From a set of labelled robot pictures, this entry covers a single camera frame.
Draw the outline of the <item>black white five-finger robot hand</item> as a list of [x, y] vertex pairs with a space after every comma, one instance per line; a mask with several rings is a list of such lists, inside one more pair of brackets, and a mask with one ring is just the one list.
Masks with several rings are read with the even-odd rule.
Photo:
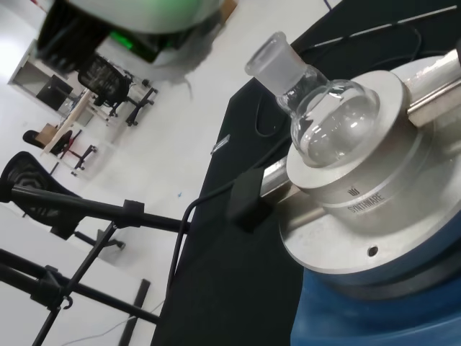
[[99, 54], [151, 81], [182, 80], [223, 29], [223, 1], [54, 1], [36, 57], [67, 74]]

